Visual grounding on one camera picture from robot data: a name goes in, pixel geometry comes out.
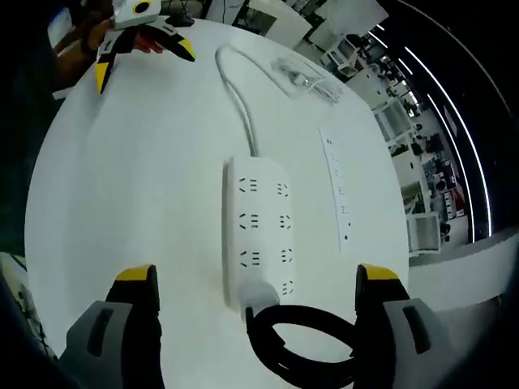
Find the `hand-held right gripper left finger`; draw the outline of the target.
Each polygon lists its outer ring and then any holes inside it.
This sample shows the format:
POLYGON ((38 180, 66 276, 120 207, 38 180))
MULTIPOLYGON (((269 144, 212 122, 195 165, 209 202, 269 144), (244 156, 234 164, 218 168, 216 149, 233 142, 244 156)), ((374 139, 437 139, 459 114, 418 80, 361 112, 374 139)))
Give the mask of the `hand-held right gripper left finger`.
POLYGON ((81 388, 162 388, 159 312, 157 268, 125 269, 68 330, 60 367, 81 388))

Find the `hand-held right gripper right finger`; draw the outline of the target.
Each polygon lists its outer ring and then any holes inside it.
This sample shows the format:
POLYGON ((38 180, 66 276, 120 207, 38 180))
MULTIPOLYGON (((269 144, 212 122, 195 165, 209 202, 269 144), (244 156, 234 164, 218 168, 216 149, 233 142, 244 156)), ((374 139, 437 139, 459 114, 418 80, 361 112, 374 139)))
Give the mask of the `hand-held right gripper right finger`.
POLYGON ((451 365, 448 333, 386 267, 358 265, 355 388, 436 388, 451 365))

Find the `person's left hand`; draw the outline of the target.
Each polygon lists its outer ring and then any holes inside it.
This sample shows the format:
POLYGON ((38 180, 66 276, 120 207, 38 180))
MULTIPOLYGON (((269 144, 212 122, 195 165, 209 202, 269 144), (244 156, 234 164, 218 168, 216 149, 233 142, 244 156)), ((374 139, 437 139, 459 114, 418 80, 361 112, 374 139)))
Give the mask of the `person's left hand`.
MULTIPOLYGON (((105 19, 100 23, 91 27, 81 40, 82 52, 85 55, 92 56, 99 49, 105 34, 114 26, 112 19, 105 19)), ((154 40, 142 36, 139 32, 136 34, 133 48, 144 53, 163 53, 164 49, 154 40)))

